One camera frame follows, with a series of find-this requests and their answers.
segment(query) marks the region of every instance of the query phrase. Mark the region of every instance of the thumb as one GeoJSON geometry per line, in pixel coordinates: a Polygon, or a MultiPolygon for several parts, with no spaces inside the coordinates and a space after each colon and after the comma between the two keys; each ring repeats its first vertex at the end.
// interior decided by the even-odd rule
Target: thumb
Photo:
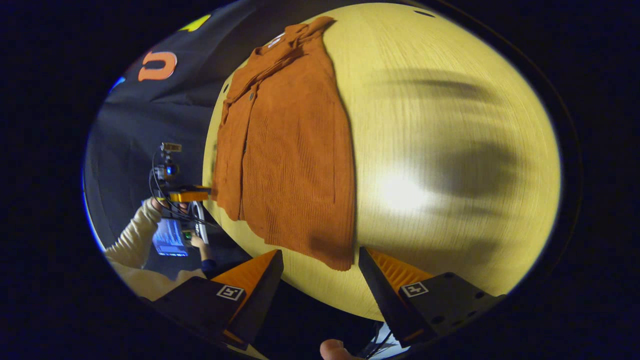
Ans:
{"type": "Polygon", "coordinates": [[[320,344],[320,355],[324,360],[359,360],[352,356],[340,340],[325,340],[320,344]]]}

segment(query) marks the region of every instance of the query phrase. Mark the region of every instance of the person's hand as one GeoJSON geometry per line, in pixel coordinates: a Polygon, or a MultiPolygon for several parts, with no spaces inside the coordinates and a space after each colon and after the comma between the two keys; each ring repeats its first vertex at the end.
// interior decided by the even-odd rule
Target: person's hand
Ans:
{"type": "Polygon", "coordinates": [[[320,344],[320,355],[324,360],[363,360],[351,355],[342,341],[336,339],[324,340],[320,344]]]}
{"type": "Polygon", "coordinates": [[[191,233],[191,239],[190,242],[193,246],[197,247],[198,249],[201,249],[203,246],[205,246],[206,244],[204,243],[204,240],[195,236],[193,234],[193,232],[191,233]]]}
{"type": "MultiPolygon", "coordinates": [[[[162,200],[160,202],[158,202],[158,200],[156,200],[155,197],[151,198],[151,205],[158,210],[158,212],[162,213],[162,209],[163,208],[168,208],[169,204],[166,203],[166,200],[162,200]]],[[[186,202],[181,202],[180,203],[180,210],[182,210],[183,213],[187,213],[187,207],[189,205],[186,202]]]]}

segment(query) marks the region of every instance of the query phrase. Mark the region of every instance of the orange corduroy shirt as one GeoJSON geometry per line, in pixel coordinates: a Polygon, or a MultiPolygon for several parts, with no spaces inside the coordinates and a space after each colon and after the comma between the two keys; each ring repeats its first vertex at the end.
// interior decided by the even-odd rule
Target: orange corduroy shirt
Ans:
{"type": "Polygon", "coordinates": [[[265,243],[344,271],[353,264],[355,170],[349,120],[322,41],[332,22],[287,26],[236,71],[211,193],[265,243]]]}

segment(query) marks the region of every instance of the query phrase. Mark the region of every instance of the dark background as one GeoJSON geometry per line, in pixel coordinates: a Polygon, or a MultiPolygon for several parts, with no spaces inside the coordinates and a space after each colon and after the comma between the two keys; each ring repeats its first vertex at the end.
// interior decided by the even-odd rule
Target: dark background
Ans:
{"type": "MultiPolygon", "coordinates": [[[[572,241],[541,286],[415,358],[632,357],[632,319],[640,315],[631,226],[637,3],[451,3],[516,45],[557,88],[583,151],[584,198],[572,241]]],[[[3,262],[12,266],[9,358],[224,358],[113,276],[89,241],[80,180],[86,134],[114,81],[150,46],[219,5],[4,6],[6,138],[17,150],[5,159],[15,231],[3,262]]],[[[319,359],[318,346],[299,358],[319,359]]]]}

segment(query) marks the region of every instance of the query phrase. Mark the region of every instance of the wooden table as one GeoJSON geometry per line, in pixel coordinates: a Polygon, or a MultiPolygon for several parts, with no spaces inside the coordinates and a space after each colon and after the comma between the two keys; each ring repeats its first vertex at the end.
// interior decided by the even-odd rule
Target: wooden table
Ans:
{"type": "MultiPolygon", "coordinates": [[[[508,293],[554,225],[561,184],[554,131],[507,60],[441,15],[414,10],[424,12],[371,3],[320,14],[336,19],[324,44],[351,121],[355,241],[431,274],[456,272],[492,295],[508,293]]],[[[221,91],[207,134],[207,186],[224,97],[221,91]]],[[[251,256],[282,249],[284,281],[383,321],[357,253],[351,269],[338,272],[265,245],[246,222],[231,221],[213,201],[205,206],[251,256]]]]}

